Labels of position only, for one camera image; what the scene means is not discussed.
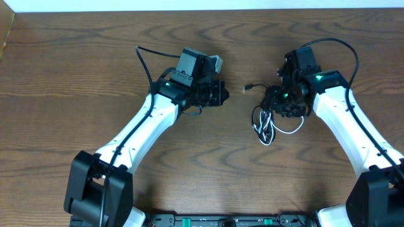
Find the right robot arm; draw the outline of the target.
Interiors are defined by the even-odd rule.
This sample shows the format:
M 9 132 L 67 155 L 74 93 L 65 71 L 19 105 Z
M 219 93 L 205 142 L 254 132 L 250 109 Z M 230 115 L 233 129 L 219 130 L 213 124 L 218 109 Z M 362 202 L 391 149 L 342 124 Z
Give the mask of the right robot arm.
M 273 115 L 303 119 L 315 113 L 331 130 L 357 181 L 345 203 L 315 212 L 309 226 L 403 226 L 403 154 L 377 131 L 355 101 L 347 80 L 323 71 L 310 47 L 285 54 L 280 86 L 270 86 L 261 103 L 264 126 Z

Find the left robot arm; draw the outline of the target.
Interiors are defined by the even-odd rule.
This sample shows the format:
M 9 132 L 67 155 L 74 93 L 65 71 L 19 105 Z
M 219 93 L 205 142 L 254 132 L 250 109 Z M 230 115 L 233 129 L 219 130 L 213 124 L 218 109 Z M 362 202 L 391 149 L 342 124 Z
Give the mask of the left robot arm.
M 143 226 L 146 214 L 133 205 L 133 175 L 160 135 L 190 107 L 217 107 L 229 97 L 215 79 L 223 61 L 188 47 L 178 64 L 149 80 L 145 102 L 129 123 L 91 154 L 71 163 L 64 211 L 90 226 Z

